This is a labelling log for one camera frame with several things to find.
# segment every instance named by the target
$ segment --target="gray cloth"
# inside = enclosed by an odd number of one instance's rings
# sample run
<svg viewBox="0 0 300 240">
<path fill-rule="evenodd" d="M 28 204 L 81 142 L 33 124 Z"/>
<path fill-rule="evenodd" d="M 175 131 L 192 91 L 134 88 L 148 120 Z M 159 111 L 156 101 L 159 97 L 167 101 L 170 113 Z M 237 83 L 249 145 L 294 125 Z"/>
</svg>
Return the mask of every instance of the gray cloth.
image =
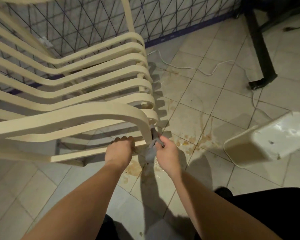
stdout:
<svg viewBox="0 0 300 240">
<path fill-rule="evenodd" d="M 155 157 L 157 155 L 157 149 L 155 147 L 156 142 L 160 143 L 162 147 L 164 147 L 164 143 L 159 139 L 158 133 L 154 125 L 150 125 L 151 135 L 152 135 L 152 142 L 149 145 L 147 153 L 145 154 L 145 160 L 148 163 L 152 163 L 155 161 Z"/>
</svg>

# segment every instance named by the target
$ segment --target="pant leg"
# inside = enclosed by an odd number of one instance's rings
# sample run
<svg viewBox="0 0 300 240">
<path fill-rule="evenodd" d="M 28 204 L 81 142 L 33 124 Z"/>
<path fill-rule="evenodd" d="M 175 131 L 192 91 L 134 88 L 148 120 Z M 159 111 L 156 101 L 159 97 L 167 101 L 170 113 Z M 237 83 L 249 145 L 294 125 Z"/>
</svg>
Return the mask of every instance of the pant leg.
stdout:
<svg viewBox="0 0 300 240">
<path fill-rule="evenodd" d="M 104 217 L 96 240 L 120 240 L 114 221 L 107 214 Z"/>
<path fill-rule="evenodd" d="M 280 238 L 300 239 L 300 188 L 278 188 L 225 198 Z"/>
</svg>

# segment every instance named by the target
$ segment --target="white plastic container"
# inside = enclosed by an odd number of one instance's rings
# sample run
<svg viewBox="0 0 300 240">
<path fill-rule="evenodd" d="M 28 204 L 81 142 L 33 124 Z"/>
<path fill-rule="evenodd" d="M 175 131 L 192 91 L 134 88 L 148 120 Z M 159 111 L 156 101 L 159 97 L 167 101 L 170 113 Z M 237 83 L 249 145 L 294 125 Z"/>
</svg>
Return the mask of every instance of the white plastic container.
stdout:
<svg viewBox="0 0 300 240">
<path fill-rule="evenodd" d="M 240 168 L 280 160 L 300 148 L 300 112 L 289 112 L 266 125 L 256 125 L 223 145 Z"/>
</svg>

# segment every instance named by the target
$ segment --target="white cable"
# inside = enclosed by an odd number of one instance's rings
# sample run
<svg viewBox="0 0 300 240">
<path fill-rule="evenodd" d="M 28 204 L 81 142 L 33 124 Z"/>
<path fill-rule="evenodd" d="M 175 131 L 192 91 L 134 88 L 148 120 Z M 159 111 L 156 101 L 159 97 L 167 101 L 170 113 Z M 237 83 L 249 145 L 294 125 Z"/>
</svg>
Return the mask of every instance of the white cable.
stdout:
<svg viewBox="0 0 300 240">
<path fill-rule="evenodd" d="M 250 82 L 249 77 L 247 76 L 246 70 L 245 70 L 243 67 L 241 67 L 240 65 L 236 64 L 236 61 L 234 61 L 234 60 L 227 60 L 227 61 L 220 62 L 220 63 L 216 64 L 215 68 L 213 69 L 213 71 L 212 71 L 211 73 L 205 73 L 205 72 L 201 71 L 199 68 L 195 68 L 195 67 L 186 67 L 186 66 L 185 66 L 185 67 L 177 67 L 177 66 L 174 66 L 174 65 L 172 65 L 172 64 L 169 64 L 169 63 L 167 63 L 167 62 L 165 62 L 165 61 L 163 60 L 163 58 L 162 58 L 161 53 L 160 53 L 159 50 L 153 50 L 153 51 L 151 51 L 150 53 L 148 53 L 147 56 L 148 56 L 148 55 L 151 55 L 151 54 L 154 53 L 154 52 L 158 52 L 158 53 L 159 53 L 159 56 L 160 56 L 161 61 L 162 61 L 164 64 L 166 64 L 166 65 L 172 66 L 172 67 L 177 68 L 177 69 L 195 69 L 195 70 L 200 71 L 202 74 L 204 74 L 204 75 L 206 75 L 206 76 L 211 76 L 211 75 L 213 75 L 214 72 L 216 71 L 216 69 L 218 68 L 219 65 L 221 65 L 221 64 L 223 64 L 223 63 L 233 62 L 236 66 L 238 66 L 239 68 L 241 68 L 241 69 L 244 70 L 244 75 L 245 75 L 245 77 L 247 78 L 247 80 Z M 254 107 L 255 109 L 258 109 L 258 110 L 260 110 L 261 112 L 263 112 L 267 117 L 269 117 L 269 118 L 272 120 L 272 118 L 271 118 L 265 111 L 263 111 L 263 110 L 260 109 L 260 108 L 257 108 L 257 106 L 256 106 L 255 103 L 254 103 L 254 101 L 255 101 L 255 99 L 254 99 L 255 92 L 254 92 L 253 90 L 251 90 L 251 92 L 252 92 L 252 104 L 253 104 L 253 107 Z"/>
</svg>

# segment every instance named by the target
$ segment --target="person's left hand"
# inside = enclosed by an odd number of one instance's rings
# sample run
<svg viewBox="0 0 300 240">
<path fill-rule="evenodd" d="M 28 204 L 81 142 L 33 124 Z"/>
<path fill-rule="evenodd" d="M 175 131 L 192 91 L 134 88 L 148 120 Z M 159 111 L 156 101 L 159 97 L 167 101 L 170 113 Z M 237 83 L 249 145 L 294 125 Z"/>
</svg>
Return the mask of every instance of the person's left hand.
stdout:
<svg viewBox="0 0 300 240">
<path fill-rule="evenodd" d="M 126 136 L 117 137 L 108 145 L 105 152 L 105 163 L 118 166 L 122 172 L 126 169 L 132 159 L 132 149 L 135 147 L 134 138 Z"/>
</svg>

